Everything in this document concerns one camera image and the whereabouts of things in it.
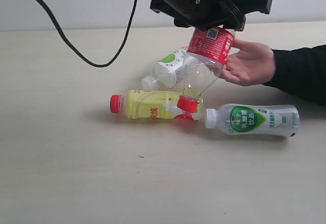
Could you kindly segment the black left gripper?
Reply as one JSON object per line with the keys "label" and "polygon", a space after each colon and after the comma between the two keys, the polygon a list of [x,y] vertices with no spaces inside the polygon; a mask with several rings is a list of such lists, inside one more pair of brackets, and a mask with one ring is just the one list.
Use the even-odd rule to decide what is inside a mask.
{"label": "black left gripper", "polygon": [[202,31],[216,26],[242,32],[246,15],[269,14],[273,0],[151,0],[150,9],[174,19],[176,27]]}

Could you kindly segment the open bare human hand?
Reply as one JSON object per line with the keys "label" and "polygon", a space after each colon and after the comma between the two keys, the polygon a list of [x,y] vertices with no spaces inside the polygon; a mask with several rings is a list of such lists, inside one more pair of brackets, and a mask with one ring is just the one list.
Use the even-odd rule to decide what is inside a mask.
{"label": "open bare human hand", "polygon": [[260,85],[272,80],[276,63],[273,50],[262,43],[235,39],[237,53],[227,57],[221,78],[240,86]]}

